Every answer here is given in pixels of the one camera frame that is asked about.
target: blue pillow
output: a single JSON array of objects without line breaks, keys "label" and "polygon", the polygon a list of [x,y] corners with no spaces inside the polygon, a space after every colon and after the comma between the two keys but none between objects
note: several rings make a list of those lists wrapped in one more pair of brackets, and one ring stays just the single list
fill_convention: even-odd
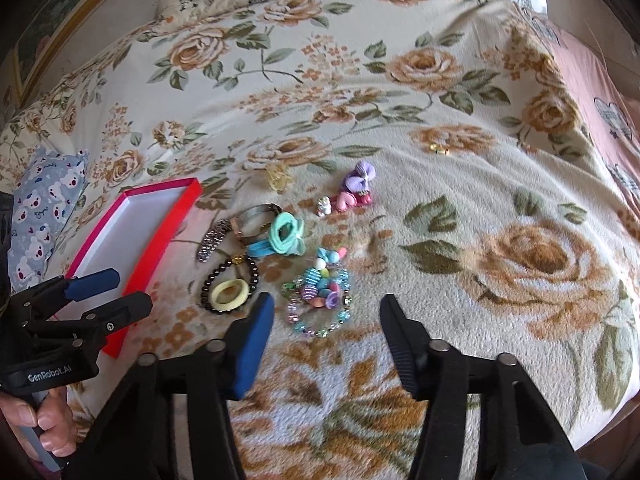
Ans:
[{"label": "blue pillow", "polygon": [[40,282],[84,186],[86,162],[85,152],[60,155],[36,149],[14,192],[8,263],[15,292]]}]

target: purple bow hair clip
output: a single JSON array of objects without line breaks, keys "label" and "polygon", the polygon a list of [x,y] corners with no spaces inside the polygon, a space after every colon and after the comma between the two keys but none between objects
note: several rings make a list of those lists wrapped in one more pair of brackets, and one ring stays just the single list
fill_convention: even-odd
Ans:
[{"label": "purple bow hair clip", "polygon": [[376,168],[373,167],[373,164],[361,160],[356,164],[353,171],[347,173],[340,188],[343,191],[350,191],[352,193],[368,193],[369,181],[375,177]]}]

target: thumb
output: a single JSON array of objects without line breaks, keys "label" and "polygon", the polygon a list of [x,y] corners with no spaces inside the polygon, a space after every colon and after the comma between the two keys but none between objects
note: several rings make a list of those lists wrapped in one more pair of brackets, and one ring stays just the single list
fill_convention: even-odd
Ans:
[{"label": "thumb", "polygon": [[14,426],[37,425],[36,413],[24,400],[0,392],[0,411],[9,424]]}]

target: bolt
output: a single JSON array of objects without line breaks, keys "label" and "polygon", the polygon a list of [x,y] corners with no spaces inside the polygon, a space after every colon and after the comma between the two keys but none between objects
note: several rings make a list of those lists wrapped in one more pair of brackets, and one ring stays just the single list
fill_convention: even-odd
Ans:
[{"label": "bolt", "polygon": [[431,341],[429,341],[429,348],[431,348],[431,350],[435,350],[436,352],[446,352],[447,350],[449,350],[449,348],[451,348],[451,346],[443,339],[432,339]]},{"label": "bolt", "polygon": [[209,352],[222,352],[226,347],[226,344],[222,339],[212,339],[207,343],[207,351]]},{"label": "bolt", "polygon": [[150,354],[150,353],[142,354],[138,358],[138,364],[140,366],[151,366],[156,361],[158,361],[158,358],[156,357],[156,355]]},{"label": "bolt", "polygon": [[504,354],[498,355],[498,361],[507,366],[515,366],[516,364],[518,364],[516,356],[506,352]]}]

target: bedspread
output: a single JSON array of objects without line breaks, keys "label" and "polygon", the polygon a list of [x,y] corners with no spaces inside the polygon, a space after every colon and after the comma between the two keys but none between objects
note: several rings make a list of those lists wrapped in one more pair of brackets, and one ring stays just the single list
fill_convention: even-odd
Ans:
[{"label": "bedspread", "polygon": [[[204,277],[239,246],[229,237],[206,264],[195,252],[212,219],[264,202],[305,219],[308,247],[348,248],[355,301],[350,324],[303,338],[279,288],[305,259],[260,261],[276,321],[254,388],[230,405],[248,478],[406,477],[425,406],[395,374],[385,293],[465,353],[516,354],[576,447],[639,389],[640,226],[512,3],[277,0],[170,36],[148,24],[0,139],[16,174],[38,142],[89,152],[49,276],[121,190],[185,176],[204,188],[148,290],[150,317],[72,387],[85,430],[140,352],[187,354],[243,315],[198,306]],[[316,217],[361,159],[377,169],[374,204]],[[270,162],[294,177],[280,195]],[[478,411],[471,399],[463,479]]]}]

